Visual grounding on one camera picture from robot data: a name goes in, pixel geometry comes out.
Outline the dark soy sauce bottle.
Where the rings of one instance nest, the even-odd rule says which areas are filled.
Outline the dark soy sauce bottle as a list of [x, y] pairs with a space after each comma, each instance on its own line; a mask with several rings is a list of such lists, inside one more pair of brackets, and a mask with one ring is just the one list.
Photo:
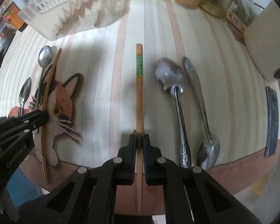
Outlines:
[[14, 26], [17, 30], [22, 31], [25, 25], [18, 14], [21, 10], [13, 1], [7, 1], [2, 5], [2, 16], [7, 19], [7, 22]]

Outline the small steel spoon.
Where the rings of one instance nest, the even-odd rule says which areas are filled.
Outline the small steel spoon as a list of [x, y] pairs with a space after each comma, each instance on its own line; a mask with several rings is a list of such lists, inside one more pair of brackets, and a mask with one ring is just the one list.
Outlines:
[[24, 115], [24, 106], [25, 103], [28, 100], [28, 97], [30, 95], [31, 92], [31, 87], [32, 87], [32, 79], [29, 77], [25, 83], [23, 84], [20, 94], [19, 94], [19, 104], [20, 104], [20, 114], [19, 116], [23, 116]]

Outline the steel spoon patterned handle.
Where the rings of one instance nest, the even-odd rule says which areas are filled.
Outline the steel spoon patterned handle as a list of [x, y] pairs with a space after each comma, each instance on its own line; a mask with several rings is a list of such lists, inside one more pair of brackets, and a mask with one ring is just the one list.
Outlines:
[[163, 90], [169, 92], [174, 98], [180, 136], [180, 166], [190, 169], [192, 157], [181, 106], [181, 94], [186, 88], [185, 75], [181, 67], [171, 59], [162, 58], [157, 62], [155, 76]]

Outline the red white seasoning packet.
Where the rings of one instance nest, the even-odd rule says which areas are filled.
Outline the red white seasoning packet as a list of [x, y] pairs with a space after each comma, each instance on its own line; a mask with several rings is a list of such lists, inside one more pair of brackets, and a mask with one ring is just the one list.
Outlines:
[[226, 17], [241, 33], [243, 33], [246, 25], [241, 21], [237, 14], [237, 7], [238, 6], [232, 2], [227, 10]]

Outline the clear plastic utensil basket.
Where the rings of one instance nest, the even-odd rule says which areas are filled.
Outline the clear plastic utensil basket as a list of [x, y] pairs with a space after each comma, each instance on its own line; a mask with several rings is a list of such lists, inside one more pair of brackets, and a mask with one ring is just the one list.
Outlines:
[[113, 24], [130, 0], [30, 0], [19, 17], [49, 41]]

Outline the blue smartphone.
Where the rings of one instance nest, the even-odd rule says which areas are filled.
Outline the blue smartphone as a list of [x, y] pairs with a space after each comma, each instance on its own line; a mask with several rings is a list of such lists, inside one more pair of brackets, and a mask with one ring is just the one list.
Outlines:
[[279, 130], [279, 107], [277, 93], [270, 87], [266, 87], [268, 127], [267, 142], [264, 157], [270, 157], [275, 154], [278, 142]]

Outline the steel spoon bowl down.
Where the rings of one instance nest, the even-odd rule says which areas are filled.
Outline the steel spoon bowl down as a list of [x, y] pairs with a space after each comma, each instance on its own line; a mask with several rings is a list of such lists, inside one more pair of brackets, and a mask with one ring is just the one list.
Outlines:
[[204, 98], [202, 95], [202, 90], [201, 90], [197, 71], [193, 63], [187, 57], [183, 57], [183, 65], [185, 67], [193, 91], [197, 98], [204, 130], [205, 130], [205, 138], [201, 143], [197, 154], [197, 165], [200, 166], [205, 171], [209, 171], [211, 168], [213, 168], [213, 166], [215, 165], [219, 157], [220, 142], [218, 138], [211, 133], [209, 128], [206, 108], [204, 104]]

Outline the wooden chopstick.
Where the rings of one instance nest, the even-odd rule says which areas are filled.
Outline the wooden chopstick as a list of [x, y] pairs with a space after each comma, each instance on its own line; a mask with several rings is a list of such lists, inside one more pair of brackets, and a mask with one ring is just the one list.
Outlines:
[[[58, 52], [57, 52], [57, 55], [54, 59], [54, 62], [51, 66], [51, 71], [50, 71], [49, 76], [48, 76], [47, 85], [46, 85], [45, 92], [44, 92], [43, 107], [42, 107], [42, 110], [44, 112], [47, 112], [49, 90], [50, 90], [50, 87], [51, 87], [51, 82], [52, 82], [53, 76], [55, 74], [55, 69], [56, 69], [58, 60], [60, 58], [61, 52], [62, 52], [62, 49], [59, 48]], [[46, 126], [43, 125], [41, 127], [41, 157], [42, 157], [42, 168], [43, 168], [43, 174], [44, 174], [45, 182], [46, 182], [47, 185], [49, 185], [50, 180], [49, 180], [48, 170], [47, 170], [45, 130], [46, 130]]]

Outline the white pink electric kettle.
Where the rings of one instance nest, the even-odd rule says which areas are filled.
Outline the white pink electric kettle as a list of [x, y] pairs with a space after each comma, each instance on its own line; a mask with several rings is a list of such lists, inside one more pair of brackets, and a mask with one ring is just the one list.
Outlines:
[[263, 78], [268, 82], [280, 79], [280, 8], [275, 1], [245, 28], [243, 38]]

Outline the cat shaped mat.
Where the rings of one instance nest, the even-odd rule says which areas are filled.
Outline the cat shaped mat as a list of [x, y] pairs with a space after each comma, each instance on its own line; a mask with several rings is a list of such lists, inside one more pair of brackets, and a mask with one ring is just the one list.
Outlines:
[[52, 79], [49, 90], [47, 112], [49, 122], [46, 125], [46, 160], [49, 165], [58, 164], [55, 141], [60, 136], [70, 138], [80, 143], [80, 133], [74, 129], [74, 98], [76, 97], [83, 83], [83, 75], [75, 73], [66, 81], [62, 82]]

